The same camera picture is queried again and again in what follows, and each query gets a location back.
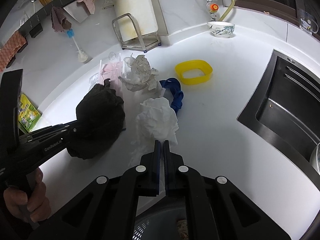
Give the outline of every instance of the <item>yellow package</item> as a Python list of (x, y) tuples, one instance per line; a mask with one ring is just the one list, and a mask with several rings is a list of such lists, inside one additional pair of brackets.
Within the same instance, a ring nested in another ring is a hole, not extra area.
[(21, 94), (18, 120), (28, 133), (31, 132), (32, 128), (36, 125), (40, 117), (41, 114), (30, 103), (26, 95)]

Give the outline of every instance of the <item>white countertop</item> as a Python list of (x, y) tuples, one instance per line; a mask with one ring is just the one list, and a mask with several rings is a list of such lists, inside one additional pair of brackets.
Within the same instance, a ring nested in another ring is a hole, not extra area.
[[(201, 33), (170, 47), (158, 47), (146, 54), (158, 80), (176, 77), (176, 64), (192, 59), (207, 61), (212, 78), (203, 84), (182, 86), (183, 106), (178, 112), (178, 145), (171, 151), (183, 156), (185, 165), (203, 176), (223, 175), (281, 226), (293, 240), (307, 230), (320, 209), (320, 192), (283, 154), (236, 119), (250, 99), (271, 57), (277, 49), (320, 76), (319, 65), (287, 43), (274, 37), (236, 27), (231, 39)], [(132, 51), (121, 52), (127, 57)], [(75, 109), (88, 92), (89, 78), (98, 72), (81, 68), (79, 79), (43, 112), (38, 127), (76, 119)], [(139, 164), (141, 152), (136, 140), (135, 117), (139, 104), (151, 95), (130, 92), (124, 87), (127, 130), (103, 156), (81, 160), (66, 150), (41, 166), (47, 196), (56, 212), (100, 175), (120, 176)], [(153, 151), (153, 147), (144, 153)]]

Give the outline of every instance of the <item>window frame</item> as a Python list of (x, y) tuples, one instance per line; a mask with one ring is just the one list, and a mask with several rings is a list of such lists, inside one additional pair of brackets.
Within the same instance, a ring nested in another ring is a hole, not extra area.
[[(268, 12), (270, 15), (281, 18), (299, 27), (298, 11), (299, 9), (305, 10), (305, 4), (304, 0), (295, 0), (295, 3), (296, 9), (273, 0), (236, 0), (235, 6), (260, 12)], [(317, 16), (314, 17), (316, 17), (318, 25), (320, 25), (320, 19), (318, 19)], [(320, 41), (319, 32), (316, 34), (313, 33), (312, 35)]]

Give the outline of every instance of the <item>black sink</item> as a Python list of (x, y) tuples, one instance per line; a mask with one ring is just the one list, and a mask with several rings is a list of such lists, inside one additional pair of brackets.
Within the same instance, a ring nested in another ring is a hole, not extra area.
[(319, 78), (274, 50), (238, 121), (286, 155), (320, 190), (320, 176), (309, 163), (320, 142)]

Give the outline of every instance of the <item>finger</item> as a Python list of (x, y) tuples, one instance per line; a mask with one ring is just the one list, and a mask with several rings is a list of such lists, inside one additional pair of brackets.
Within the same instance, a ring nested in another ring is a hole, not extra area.
[(51, 214), (49, 199), (46, 197), (43, 203), (31, 213), (30, 218), (33, 222), (47, 219)]
[(43, 182), (36, 185), (31, 197), (29, 198), (27, 209), (33, 212), (45, 199), (46, 186)]
[(43, 179), (43, 173), (40, 168), (36, 168), (36, 174), (35, 174), (36, 183), (39, 184), (42, 182)]
[(4, 191), (3, 197), (9, 212), (16, 218), (23, 218), (19, 206), (26, 205), (28, 203), (27, 194), (14, 187), (9, 187)]

